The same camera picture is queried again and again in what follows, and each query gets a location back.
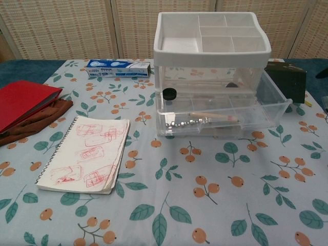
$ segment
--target table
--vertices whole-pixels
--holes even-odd
[[[310,94],[241,140],[158,137],[154,75],[88,78],[87,62],[46,81],[74,102],[63,117],[0,148],[1,245],[327,244],[328,117]],[[76,115],[131,120],[110,195],[34,184]]]

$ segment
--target clear plastic organizer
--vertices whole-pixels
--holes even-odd
[[[159,135],[233,137],[279,124],[291,103],[263,69],[270,42],[251,12],[159,13],[154,39]],[[165,100],[173,88],[176,98]]]
[[[157,132],[159,135],[238,137],[244,130],[279,125],[290,103],[292,100],[285,98],[265,71],[255,94],[204,96],[186,92],[166,101],[157,92]]]

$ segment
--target spiral notebook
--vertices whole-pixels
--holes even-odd
[[[51,191],[109,194],[115,186],[130,121],[77,116],[36,180]]]

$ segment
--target toothpaste box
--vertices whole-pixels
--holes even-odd
[[[148,77],[150,63],[127,60],[90,60],[86,70],[89,77]]]

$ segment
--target brown cloth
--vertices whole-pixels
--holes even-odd
[[[54,101],[46,108],[33,114],[5,133],[0,134],[0,146],[38,133],[61,117],[72,105],[72,101],[66,101],[63,99]]]

